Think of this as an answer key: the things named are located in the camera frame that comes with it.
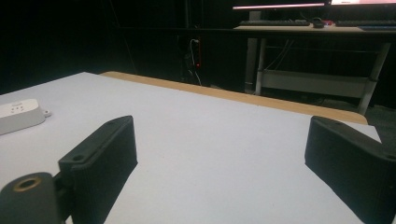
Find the computer mouse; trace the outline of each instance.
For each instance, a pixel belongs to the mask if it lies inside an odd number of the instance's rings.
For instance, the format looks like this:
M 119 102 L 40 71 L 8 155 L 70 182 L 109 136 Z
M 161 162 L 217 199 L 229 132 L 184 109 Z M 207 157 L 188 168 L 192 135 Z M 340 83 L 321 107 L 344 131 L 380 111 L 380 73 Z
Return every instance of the computer mouse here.
M 312 21 L 312 24 L 314 25 L 314 28 L 320 29 L 324 27 L 324 22 L 323 21 Z

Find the white table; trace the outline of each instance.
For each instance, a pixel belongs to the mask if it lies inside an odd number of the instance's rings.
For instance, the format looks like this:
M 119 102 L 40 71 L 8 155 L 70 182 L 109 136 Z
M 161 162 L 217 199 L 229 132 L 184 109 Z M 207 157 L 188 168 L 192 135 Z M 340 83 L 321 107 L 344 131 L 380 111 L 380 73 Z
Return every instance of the white table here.
M 0 96 L 53 115 L 0 135 L 0 187 L 134 116 L 138 165 L 107 223 L 361 223 L 304 165 L 310 116 L 91 74 Z M 379 140 L 375 128 L 348 123 Z

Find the screw hole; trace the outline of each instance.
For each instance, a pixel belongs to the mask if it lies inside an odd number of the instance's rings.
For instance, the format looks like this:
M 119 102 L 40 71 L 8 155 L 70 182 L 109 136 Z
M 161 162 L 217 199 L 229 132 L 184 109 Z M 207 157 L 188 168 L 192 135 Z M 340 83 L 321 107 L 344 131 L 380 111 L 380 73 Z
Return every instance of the screw hole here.
M 82 156 L 82 155 L 73 157 L 73 161 L 82 161 L 82 159 L 84 159 L 84 156 Z
M 41 179 L 39 177 L 31 177 L 20 181 L 18 184 L 14 186 L 14 191 L 23 192 L 28 189 L 33 189 L 37 185 L 41 183 Z
M 392 155 L 387 155 L 387 158 L 390 160 L 396 160 L 396 156 L 392 156 Z

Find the wooden table edge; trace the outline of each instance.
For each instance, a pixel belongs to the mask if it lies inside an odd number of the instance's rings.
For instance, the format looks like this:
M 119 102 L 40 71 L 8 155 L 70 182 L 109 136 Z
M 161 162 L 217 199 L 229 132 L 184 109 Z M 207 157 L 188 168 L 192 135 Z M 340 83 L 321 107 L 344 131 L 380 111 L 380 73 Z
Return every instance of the wooden table edge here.
M 311 115 L 311 116 L 321 116 L 328 119 L 338 119 L 342 121 L 349 121 L 359 124 L 368 124 L 367 119 L 363 115 L 351 111 L 332 109 L 317 105 L 305 105 L 291 101 L 277 100 L 268 97 L 245 94 L 241 92 L 225 91 L 225 90 L 195 86 L 195 85 L 180 83 L 175 81 L 168 81 L 153 77 L 141 77 L 141 76 L 126 74 L 121 72 L 105 72 L 101 75 L 105 77 L 113 77 L 121 80 L 143 83 L 143 84 L 164 87 L 179 91 L 195 92 L 202 95 L 233 100 L 246 104 L 262 105 L 275 109 L 287 110 L 287 111 Z

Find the black wall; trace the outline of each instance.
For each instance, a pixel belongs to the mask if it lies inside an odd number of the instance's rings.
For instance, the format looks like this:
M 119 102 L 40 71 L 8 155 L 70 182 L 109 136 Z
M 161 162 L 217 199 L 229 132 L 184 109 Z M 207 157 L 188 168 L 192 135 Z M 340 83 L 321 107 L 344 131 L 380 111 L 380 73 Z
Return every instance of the black wall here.
M 17 0 L 2 3 L 0 93 L 82 71 L 98 74 L 113 70 L 186 81 L 183 66 L 186 53 L 190 51 L 188 44 L 191 38 L 200 39 L 202 66 L 198 74 L 204 85 L 214 84 L 226 90 L 243 91 L 247 51 L 244 37 L 148 34 L 116 29 L 117 25 L 231 29 L 241 20 L 248 19 L 247 12 L 233 11 L 234 5 L 236 0 L 190 0 L 189 3 L 185 0 Z M 396 20 L 395 13 L 395 9 L 385 7 L 339 7 L 307 10 L 303 15 L 342 20 Z M 301 13 L 295 10 L 264 13 L 264 18 L 270 19 L 300 17 Z M 343 45 L 330 44 L 336 47 Z M 311 48 L 320 47 L 323 43 L 296 42 L 295 45 Z M 277 55 L 276 49 L 271 50 L 273 53 L 268 55 L 268 59 Z M 379 104 L 395 105 L 395 90 L 392 87 L 395 81 L 394 54 L 393 46 L 375 91 L 374 99 Z M 360 74 L 368 72 L 370 68 L 366 65 L 373 59 L 373 55 L 367 58 L 347 57 L 349 63 L 339 65 L 329 63 L 328 59 L 333 59 L 334 55 L 297 50 L 290 51 L 282 66 L 305 70 L 307 64 L 315 64 L 316 67 L 308 66 L 307 69 L 329 73 L 358 71 Z

